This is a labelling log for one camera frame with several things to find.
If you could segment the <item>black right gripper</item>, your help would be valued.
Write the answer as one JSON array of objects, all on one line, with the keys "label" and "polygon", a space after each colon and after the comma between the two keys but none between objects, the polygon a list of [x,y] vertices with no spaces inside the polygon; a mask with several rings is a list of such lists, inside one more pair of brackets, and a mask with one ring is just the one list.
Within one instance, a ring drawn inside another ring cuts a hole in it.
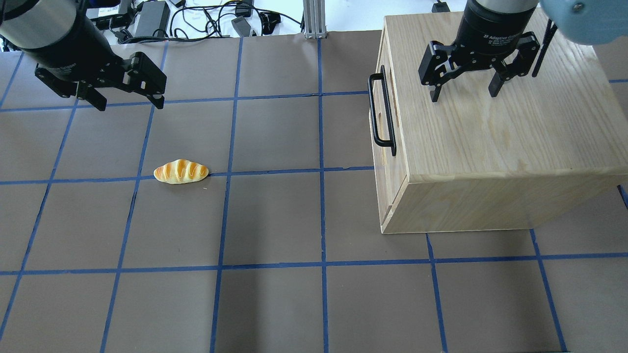
[{"label": "black right gripper", "polygon": [[[525,32],[536,0],[469,0],[457,37],[451,45],[429,42],[418,68],[422,85],[431,87],[431,102],[438,102],[445,83],[457,77],[456,67],[494,67],[488,90],[498,96],[503,85],[526,76],[540,49],[534,32]],[[517,52],[511,63],[503,60]]]}]

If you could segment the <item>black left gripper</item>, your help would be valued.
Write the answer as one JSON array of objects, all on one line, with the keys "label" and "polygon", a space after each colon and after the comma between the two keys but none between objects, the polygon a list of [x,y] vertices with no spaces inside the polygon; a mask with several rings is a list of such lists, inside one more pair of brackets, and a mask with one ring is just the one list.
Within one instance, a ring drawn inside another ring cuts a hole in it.
[{"label": "black left gripper", "polygon": [[74,0],[3,0],[1,35],[69,86],[56,88],[60,96],[76,92],[79,101],[105,111],[107,99],[97,89],[115,87],[163,109],[166,74],[143,52],[125,60],[117,56],[81,5]]}]

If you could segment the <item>right robot arm blue joint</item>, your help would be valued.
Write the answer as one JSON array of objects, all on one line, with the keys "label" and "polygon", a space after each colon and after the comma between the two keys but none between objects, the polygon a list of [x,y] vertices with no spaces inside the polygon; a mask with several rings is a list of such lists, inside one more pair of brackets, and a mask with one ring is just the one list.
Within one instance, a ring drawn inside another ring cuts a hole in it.
[{"label": "right robot arm blue joint", "polygon": [[541,0],[558,30],[581,45],[601,45],[628,35],[626,0]]}]

